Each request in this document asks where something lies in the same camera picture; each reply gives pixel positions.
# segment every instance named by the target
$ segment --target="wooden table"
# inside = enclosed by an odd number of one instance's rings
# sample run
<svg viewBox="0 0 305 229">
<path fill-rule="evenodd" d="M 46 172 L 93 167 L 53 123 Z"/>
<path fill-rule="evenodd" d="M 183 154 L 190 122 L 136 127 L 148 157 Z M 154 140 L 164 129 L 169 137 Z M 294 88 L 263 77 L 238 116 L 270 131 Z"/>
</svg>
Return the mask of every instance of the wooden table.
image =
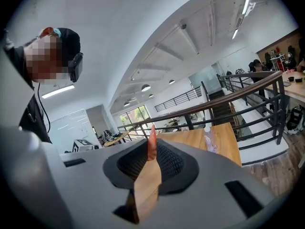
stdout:
<svg viewBox="0 0 305 229">
<path fill-rule="evenodd" d="M 230 123 L 215 125 L 211 127 L 217 145 L 218 154 L 227 157 L 239 166 L 242 165 L 237 141 Z M 173 141 L 207 150 L 204 139 L 204 129 L 181 131 L 175 133 L 159 133 L 158 138 L 165 141 Z"/>
<path fill-rule="evenodd" d="M 293 76 L 295 79 L 296 78 L 304 78 L 304 74 L 303 73 L 300 73 L 300 72 L 291 72 L 291 73 L 286 73 L 284 72 L 282 74 L 282 78 L 283 78 L 283 81 L 284 82 L 288 82 L 288 77 L 291 77 Z M 284 86 L 284 90 L 285 90 L 285 94 L 290 96 L 290 97 L 293 97 L 293 98 L 296 98 L 302 102 L 305 102 L 305 82 L 304 82 L 304 79 L 301 83 L 296 83 L 295 81 L 293 82 L 290 82 L 291 85 L 290 86 Z"/>
<path fill-rule="evenodd" d="M 119 136 L 117 139 L 115 139 L 115 140 L 113 140 L 113 141 L 111 141 L 111 142 L 105 143 L 104 146 L 105 146 L 105 147 L 109 147 L 109 146 L 111 146 L 111 145 L 113 145 L 113 144 L 116 144 L 117 142 L 121 143 L 121 140 L 123 140 L 123 142 L 126 143 L 124 137 L 126 137 L 126 136 L 129 134 L 129 132 L 130 132 L 130 131 L 125 131 L 125 132 L 123 132 L 123 134 L 122 134 L 121 136 Z"/>
</svg>

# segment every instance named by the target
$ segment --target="staircase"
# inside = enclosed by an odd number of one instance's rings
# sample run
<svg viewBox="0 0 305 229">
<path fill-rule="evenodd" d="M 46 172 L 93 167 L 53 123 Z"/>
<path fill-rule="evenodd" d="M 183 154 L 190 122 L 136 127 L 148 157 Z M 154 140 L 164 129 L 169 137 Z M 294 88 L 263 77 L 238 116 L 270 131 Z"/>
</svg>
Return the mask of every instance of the staircase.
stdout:
<svg viewBox="0 0 305 229">
<path fill-rule="evenodd" d="M 219 98 L 219 97 L 223 97 L 223 96 L 224 96 L 223 90 L 215 92 L 213 94 L 209 94 L 210 100 L 213 100 L 213 99 L 216 99 L 216 98 Z M 224 103 L 220 106 L 214 107 L 214 108 L 212 108 L 212 110 L 213 110 L 214 118 L 217 118 L 217 117 L 220 117 L 220 116 L 227 116 L 227 115 L 232 114 L 229 103 Z M 220 124 L 227 123 L 227 122 L 230 122 L 232 128 L 236 127 L 233 117 L 230 118 L 230 119 L 215 121 L 214 124 L 215 125 L 220 125 Z M 237 133 L 236 130 L 234 131 L 234 134 L 235 134 L 235 137 L 238 137 L 238 133 Z"/>
</svg>

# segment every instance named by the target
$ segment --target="black jacket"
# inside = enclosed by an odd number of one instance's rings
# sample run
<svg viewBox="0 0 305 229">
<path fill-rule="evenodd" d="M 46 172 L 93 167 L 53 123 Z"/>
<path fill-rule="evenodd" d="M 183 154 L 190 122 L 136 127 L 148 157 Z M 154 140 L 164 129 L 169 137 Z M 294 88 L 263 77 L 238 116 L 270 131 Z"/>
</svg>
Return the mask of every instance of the black jacket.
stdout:
<svg viewBox="0 0 305 229">
<path fill-rule="evenodd" d="M 7 50 L 6 53 L 22 78 L 34 90 L 32 80 L 30 79 L 27 72 L 23 47 L 13 47 Z M 48 143 L 51 142 L 46 130 L 46 126 L 43 122 L 43 118 L 35 95 L 31 98 L 27 109 L 25 109 L 19 125 L 22 127 L 22 129 L 35 133 L 41 139 L 41 141 Z"/>
</svg>

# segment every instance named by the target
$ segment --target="black slot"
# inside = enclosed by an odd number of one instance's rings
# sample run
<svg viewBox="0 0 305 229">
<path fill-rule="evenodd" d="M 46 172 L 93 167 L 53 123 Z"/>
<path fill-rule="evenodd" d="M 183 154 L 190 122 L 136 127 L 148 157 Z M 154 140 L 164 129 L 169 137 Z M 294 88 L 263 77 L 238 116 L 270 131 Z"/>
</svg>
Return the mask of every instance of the black slot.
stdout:
<svg viewBox="0 0 305 229">
<path fill-rule="evenodd" d="M 225 183 L 225 186 L 248 218 L 255 215 L 263 208 L 239 181 L 227 182 Z"/>
<path fill-rule="evenodd" d="M 71 167 L 71 166 L 76 166 L 76 165 L 85 163 L 85 160 L 82 158 L 77 158 L 77 159 L 65 161 L 63 163 L 65 164 L 66 167 Z"/>
</svg>

